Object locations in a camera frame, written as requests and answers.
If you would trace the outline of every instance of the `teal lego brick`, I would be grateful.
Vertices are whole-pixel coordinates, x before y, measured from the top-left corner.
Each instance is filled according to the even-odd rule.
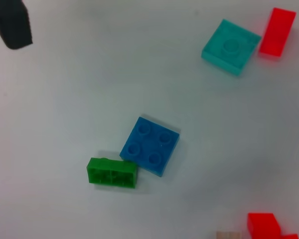
[[[135,188],[137,165],[133,162],[91,158],[86,168],[89,183]]]
[[[201,57],[234,75],[240,75],[261,36],[222,20],[204,47]]]

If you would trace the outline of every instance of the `white surface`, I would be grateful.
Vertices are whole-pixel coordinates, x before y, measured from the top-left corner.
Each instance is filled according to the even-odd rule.
[[[34,44],[0,39],[0,239],[213,239],[249,211],[299,233],[299,0],[24,2]],[[201,60],[222,18],[262,34],[274,6],[298,12],[280,62]],[[164,176],[88,184],[141,114],[181,129]]]

